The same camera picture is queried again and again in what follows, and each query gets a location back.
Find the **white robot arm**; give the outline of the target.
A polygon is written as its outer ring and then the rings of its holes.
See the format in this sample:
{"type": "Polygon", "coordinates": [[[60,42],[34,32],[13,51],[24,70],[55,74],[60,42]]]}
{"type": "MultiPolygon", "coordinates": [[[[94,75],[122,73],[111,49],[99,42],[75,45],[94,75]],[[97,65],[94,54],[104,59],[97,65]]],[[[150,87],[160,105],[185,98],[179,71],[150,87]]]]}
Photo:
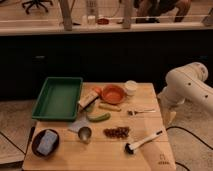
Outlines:
{"type": "Polygon", "coordinates": [[[207,78],[208,69],[200,62],[174,68],[166,74],[166,86],[157,95],[164,126],[173,121],[176,116],[174,108],[186,99],[213,114],[213,87],[205,84],[207,78]]]}

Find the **translucent tan gripper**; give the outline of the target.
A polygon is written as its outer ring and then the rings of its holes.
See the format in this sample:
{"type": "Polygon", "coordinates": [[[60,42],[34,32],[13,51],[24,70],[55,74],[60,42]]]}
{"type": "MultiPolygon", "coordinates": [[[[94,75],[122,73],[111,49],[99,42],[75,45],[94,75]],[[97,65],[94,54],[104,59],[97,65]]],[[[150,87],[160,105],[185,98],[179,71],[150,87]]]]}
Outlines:
{"type": "Polygon", "coordinates": [[[172,123],[172,121],[176,117],[175,107],[162,105],[161,114],[162,114],[163,124],[165,127],[167,127],[172,123]]]}

